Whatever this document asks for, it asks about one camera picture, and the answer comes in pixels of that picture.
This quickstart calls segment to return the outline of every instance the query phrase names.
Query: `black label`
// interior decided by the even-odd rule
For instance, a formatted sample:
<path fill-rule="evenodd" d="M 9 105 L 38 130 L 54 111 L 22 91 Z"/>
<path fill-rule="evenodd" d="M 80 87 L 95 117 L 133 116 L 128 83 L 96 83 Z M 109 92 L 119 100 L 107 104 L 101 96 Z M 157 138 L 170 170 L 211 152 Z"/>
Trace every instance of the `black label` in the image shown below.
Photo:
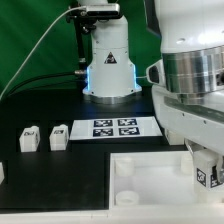
<path fill-rule="evenodd" d="M 25 132 L 24 136 L 31 136 L 34 135 L 34 131 Z"/>
<path fill-rule="evenodd" d="M 211 188 L 217 187 L 219 185 L 222 185 L 222 183 L 218 181 L 216 166 L 213 166 L 211 175 Z"/>
<path fill-rule="evenodd" d="M 140 135 L 139 128 L 119 128 L 119 135 L 120 136 L 128 136 L 128 135 Z"/>
<path fill-rule="evenodd" d="M 62 135 L 64 133 L 64 130 L 56 130 L 54 132 L 55 135 Z"/>
<path fill-rule="evenodd" d="M 100 128 L 100 127 L 111 127 L 113 126 L 112 120 L 97 120 L 94 121 L 94 128 Z"/>
<path fill-rule="evenodd" d="M 93 137 L 107 137 L 107 136 L 114 136 L 114 132 L 112 128 L 93 130 Z"/>
<path fill-rule="evenodd" d="M 206 187 L 206 174 L 197 168 L 197 181 Z"/>
<path fill-rule="evenodd" d="M 114 58 L 113 54 L 110 52 L 110 54 L 108 55 L 106 61 L 104 62 L 104 64 L 117 64 L 116 59 Z"/>
<path fill-rule="evenodd" d="M 118 119 L 118 126 L 132 126 L 137 125 L 136 119 Z"/>

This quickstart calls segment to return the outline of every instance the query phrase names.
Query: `black table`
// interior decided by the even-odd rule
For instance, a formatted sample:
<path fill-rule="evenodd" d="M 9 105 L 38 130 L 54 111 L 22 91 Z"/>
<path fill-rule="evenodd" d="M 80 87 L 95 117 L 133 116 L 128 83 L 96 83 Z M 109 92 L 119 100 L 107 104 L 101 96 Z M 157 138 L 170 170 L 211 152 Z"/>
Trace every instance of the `black table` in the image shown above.
<path fill-rule="evenodd" d="M 151 89 L 120 105 L 83 100 L 78 90 L 36 90 L 18 93 L 0 105 L 0 161 L 5 180 L 0 185 L 0 212 L 102 210 L 109 206 L 111 153 L 184 150 L 164 137 L 69 142 L 66 151 L 50 152 L 55 125 L 73 120 L 154 116 Z M 37 152 L 21 153 L 19 137 L 26 127 L 39 126 Z"/>

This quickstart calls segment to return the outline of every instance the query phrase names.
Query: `white cable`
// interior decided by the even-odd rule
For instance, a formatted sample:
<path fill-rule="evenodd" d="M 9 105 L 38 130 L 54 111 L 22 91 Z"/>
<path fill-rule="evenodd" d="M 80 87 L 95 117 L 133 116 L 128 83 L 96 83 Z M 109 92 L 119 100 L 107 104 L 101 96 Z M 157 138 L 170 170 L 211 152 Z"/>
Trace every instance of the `white cable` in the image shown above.
<path fill-rule="evenodd" d="M 136 79 L 146 79 L 147 76 L 139 76 L 139 77 L 136 77 Z"/>
<path fill-rule="evenodd" d="M 8 84 L 6 85 L 6 87 L 4 88 L 4 90 L 2 91 L 1 95 L 0 95 L 0 102 L 3 99 L 4 94 L 6 93 L 7 89 L 9 88 L 9 86 L 12 84 L 12 82 L 19 76 L 19 73 L 21 72 L 21 70 L 23 69 L 23 67 L 26 65 L 26 63 L 28 62 L 28 60 L 30 59 L 30 57 L 33 55 L 34 51 L 37 49 L 37 47 L 39 46 L 39 44 L 42 42 L 42 40 L 45 38 L 45 36 L 49 33 L 49 31 L 51 30 L 51 28 L 63 17 L 65 16 L 67 13 L 72 12 L 72 11 L 76 11 L 76 10 L 80 10 L 80 9 L 85 9 L 86 6 L 82 6 L 82 7 L 78 7 L 78 8 L 72 8 L 67 10 L 66 12 L 62 13 L 57 19 L 54 20 L 54 22 L 48 27 L 48 29 L 45 31 L 45 33 L 42 35 L 42 37 L 38 40 L 38 42 L 36 43 L 36 45 L 34 46 L 34 48 L 30 51 L 29 55 L 26 57 L 26 59 L 24 60 L 24 62 L 22 63 L 22 65 L 19 67 L 19 69 L 17 70 L 17 72 L 15 73 L 15 75 L 10 79 L 10 81 L 8 82 Z"/>

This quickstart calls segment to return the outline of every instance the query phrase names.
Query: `black cable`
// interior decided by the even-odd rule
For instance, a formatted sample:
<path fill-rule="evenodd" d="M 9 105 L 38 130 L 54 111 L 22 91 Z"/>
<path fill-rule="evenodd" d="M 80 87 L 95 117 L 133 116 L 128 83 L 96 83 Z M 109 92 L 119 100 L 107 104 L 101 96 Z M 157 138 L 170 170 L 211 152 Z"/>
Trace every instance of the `black cable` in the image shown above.
<path fill-rule="evenodd" d="M 59 83 L 54 83 L 54 84 L 36 86 L 36 87 L 29 88 L 29 89 L 21 90 L 19 92 L 11 93 L 10 95 L 7 95 L 7 97 L 11 97 L 11 96 L 16 95 L 18 93 L 27 92 L 27 91 L 31 91 L 31 90 L 34 90 L 34 89 L 45 88 L 45 87 L 49 87 L 49 86 L 62 85 L 62 84 L 67 84 L 67 83 L 75 83 L 75 82 L 83 82 L 83 80 L 70 80 L 70 81 L 66 81 L 66 82 L 59 82 Z"/>
<path fill-rule="evenodd" d="M 35 81 L 42 80 L 42 79 L 58 78 L 58 77 L 70 76 L 70 75 L 75 76 L 75 73 L 74 72 L 63 72 L 63 73 L 56 73 L 56 74 L 49 74 L 49 75 L 41 75 L 41 76 L 36 76 L 34 78 L 27 79 L 27 80 L 19 83 L 18 85 L 14 86 L 7 93 L 6 97 L 11 95 L 11 94 L 13 94 L 20 87 L 25 86 L 25 85 L 27 85 L 27 84 L 29 84 L 31 82 L 35 82 Z"/>

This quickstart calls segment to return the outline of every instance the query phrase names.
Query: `green screen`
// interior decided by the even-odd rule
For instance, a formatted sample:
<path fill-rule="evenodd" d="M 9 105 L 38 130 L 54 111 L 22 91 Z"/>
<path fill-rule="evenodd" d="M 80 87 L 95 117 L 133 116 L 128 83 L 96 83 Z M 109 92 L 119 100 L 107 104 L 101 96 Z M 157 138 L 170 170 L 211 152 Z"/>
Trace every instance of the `green screen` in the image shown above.
<path fill-rule="evenodd" d="M 72 2 L 74 1 L 0 0 L 0 92 L 48 26 Z M 146 29 L 143 0 L 120 0 L 119 4 L 129 23 L 130 59 L 136 64 L 137 76 L 145 76 L 145 69 L 160 58 L 160 40 Z M 84 37 L 84 44 L 90 63 L 90 36 Z M 74 26 L 72 23 L 67 24 L 63 18 L 44 39 L 11 87 L 31 77 L 76 69 L 78 57 Z M 138 83 L 148 85 L 144 79 L 139 79 Z"/>

